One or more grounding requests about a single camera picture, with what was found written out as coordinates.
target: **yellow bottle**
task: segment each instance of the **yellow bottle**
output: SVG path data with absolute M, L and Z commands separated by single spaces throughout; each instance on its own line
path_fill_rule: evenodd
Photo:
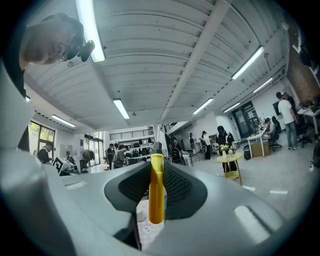
M 163 184 L 164 156 L 151 156 L 151 174 L 149 186 L 149 221 L 159 224 L 165 219 L 165 190 Z

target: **yellow flowers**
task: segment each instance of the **yellow flowers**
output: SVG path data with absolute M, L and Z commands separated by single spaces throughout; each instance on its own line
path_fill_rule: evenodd
M 221 151 L 226 151 L 229 149 L 229 146 L 228 145 L 220 145 L 220 150 Z

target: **cardboard box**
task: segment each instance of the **cardboard box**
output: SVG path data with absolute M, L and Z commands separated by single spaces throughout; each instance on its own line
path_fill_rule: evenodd
M 268 146 L 268 141 L 265 140 L 262 142 L 263 143 L 263 149 L 264 149 L 264 156 L 269 156 L 269 146 Z M 261 142 L 251 142 L 251 149 L 252 149 L 252 157 L 253 158 L 258 158 L 262 157 L 262 148 L 261 148 Z

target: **railing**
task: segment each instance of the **railing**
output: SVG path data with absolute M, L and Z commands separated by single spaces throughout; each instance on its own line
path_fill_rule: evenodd
M 154 134 L 155 134 L 154 129 L 112 133 L 112 134 L 110 134 L 110 140 L 116 141 L 116 140 L 121 140 L 121 139 L 130 139 L 130 138 L 135 138 L 135 137 L 150 136 L 150 135 L 154 135 Z
M 165 131 L 165 132 L 169 131 L 169 130 L 170 130 L 172 127 L 174 127 L 176 124 L 177 124 L 177 122 L 167 123 L 167 124 L 164 126 L 164 131 Z

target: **fluorescent light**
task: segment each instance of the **fluorescent light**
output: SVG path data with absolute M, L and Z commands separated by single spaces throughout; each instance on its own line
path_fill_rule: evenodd
M 92 60 L 93 62 L 102 62 L 106 58 L 98 35 L 93 0 L 76 0 L 75 3 L 79 20 L 83 24 L 84 39 L 86 41 L 93 40 L 95 44 L 91 53 Z
M 113 100 L 115 106 L 118 108 L 118 110 L 120 111 L 121 115 L 123 115 L 124 119 L 129 119 L 129 115 L 124 107 L 124 105 L 122 104 L 121 99 L 114 99 Z
M 236 80 L 249 66 L 264 52 L 264 48 L 261 46 L 252 57 L 232 76 L 232 79 Z
M 228 108 L 227 110 L 223 111 L 223 113 L 228 112 L 229 110 L 232 110 L 233 108 L 235 108 L 236 106 L 238 106 L 240 104 L 240 102 L 238 102 L 237 104 L 233 105 L 232 107 Z
M 55 114 L 53 114 L 51 117 L 54 118 L 54 119 L 56 119 L 56 120 L 58 120 L 58 121 L 60 121 L 60 122 L 62 122 L 62 123 L 64 123 L 64 124 L 66 124 L 66 125 L 68 125 L 68 126 L 76 127 L 74 124 L 69 123 L 69 122 L 67 122 L 66 120 L 63 120 L 62 118 L 56 116 Z
M 201 107 L 199 107 L 196 111 L 194 111 L 192 114 L 195 115 L 197 114 L 200 110 L 202 110 L 206 105 L 208 105 L 210 102 L 212 102 L 214 99 L 210 98 L 208 99 L 205 103 L 202 104 Z
M 264 87 L 267 83 L 269 83 L 273 78 L 271 77 L 268 81 L 266 81 L 263 85 L 259 86 L 257 89 L 255 89 L 253 91 L 253 93 L 255 94 L 257 91 L 259 91 L 262 87 Z

